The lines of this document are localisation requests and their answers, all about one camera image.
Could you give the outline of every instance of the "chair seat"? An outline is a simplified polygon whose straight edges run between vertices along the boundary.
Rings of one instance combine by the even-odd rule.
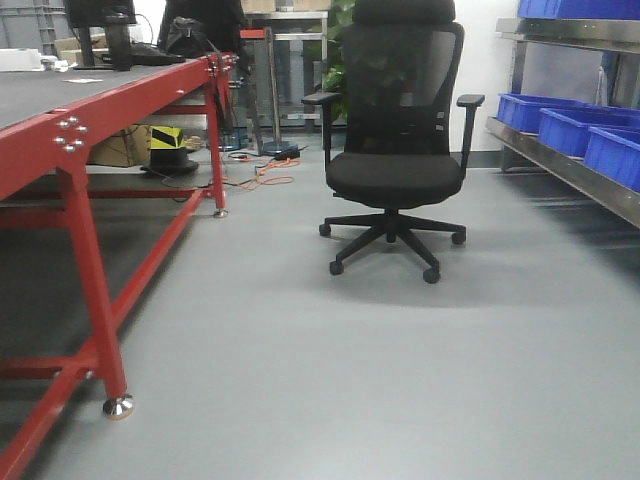
[[[327,184],[341,197],[370,207],[410,209],[459,192],[462,174],[448,155],[344,152],[328,165]]]

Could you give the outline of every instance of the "gray floor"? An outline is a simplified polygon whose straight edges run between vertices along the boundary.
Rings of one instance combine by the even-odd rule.
[[[439,284],[401,243],[332,277],[359,230],[317,224],[366,209],[332,198],[317,144],[301,160],[277,172],[293,183],[229,187],[224,220],[201,207],[122,330],[136,411],[101,418],[88,382],[25,478],[640,478],[635,228],[549,175],[471,169],[460,195],[414,212],[468,226],[464,247],[419,234]],[[96,203],[112,290],[173,209]],[[3,351],[81,342],[64,233],[0,245]],[[2,445],[38,389],[0,385]]]

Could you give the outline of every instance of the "power strip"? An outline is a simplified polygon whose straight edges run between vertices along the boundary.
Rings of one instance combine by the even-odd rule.
[[[273,156],[274,160],[291,160],[293,158],[298,158],[300,156],[300,150],[297,148],[292,148],[291,150],[285,150],[284,152],[276,153]]]

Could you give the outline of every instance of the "red metal table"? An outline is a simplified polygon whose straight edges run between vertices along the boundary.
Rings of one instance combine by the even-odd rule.
[[[0,200],[55,171],[63,206],[4,205],[0,228],[69,229],[92,333],[71,356],[0,358],[0,378],[51,380],[2,452],[0,479],[21,475],[83,380],[93,377],[104,382],[104,413],[109,418],[121,419],[131,412],[117,330],[201,201],[213,198],[214,215],[226,214],[214,96],[218,95],[224,107],[233,61],[233,56],[212,55],[170,67],[134,67],[131,72],[5,74],[0,97]],[[74,78],[98,82],[67,81]],[[197,89],[204,91],[203,105],[172,105]],[[185,199],[147,258],[112,299],[91,210],[86,163],[93,145],[157,112],[207,116],[213,179],[208,187],[171,192],[100,192],[101,198]]]

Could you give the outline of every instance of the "red steel frame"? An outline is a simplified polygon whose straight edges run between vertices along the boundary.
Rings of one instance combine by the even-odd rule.
[[[0,378],[51,379],[51,384],[20,431],[0,456],[0,479],[17,479],[35,455],[85,378],[102,379],[108,398],[127,392],[117,329],[139,295],[187,225],[204,198],[213,198],[222,211],[225,194],[218,148],[218,125],[214,94],[228,98],[228,71],[233,56],[203,57],[168,67],[142,80],[95,95],[0,130],[0,200],[55,169],[64,208],[3,208],[0,227],[68,228],[87,302],[92,334],[73,356],[55,358],[0,358]],[[169,106],[186,94],[202,89],[205,104]],[[206,114],[211,146],[212,185],[207,188],[172,191],[172,197],[187,198],[184,206],[162,234],[120,295],[111,300],[90,205],[85,165],[90,147],[115,132],[162,111],[172,114]],[[110,197],[162,197],[163,192],[111,192]]]

